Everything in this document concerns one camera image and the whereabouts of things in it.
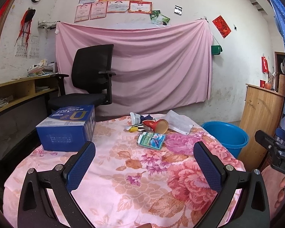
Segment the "right hand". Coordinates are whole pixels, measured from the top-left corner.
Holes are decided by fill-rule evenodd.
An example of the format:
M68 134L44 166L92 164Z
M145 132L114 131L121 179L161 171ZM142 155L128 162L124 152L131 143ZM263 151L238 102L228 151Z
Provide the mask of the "right hand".
M280 190L278 193L277 201L274 205L275 208L278 208L282 204L282 202L285 198L285 177L283 177L283 179L281 180L281 182L279 184L279 188L280 188Z

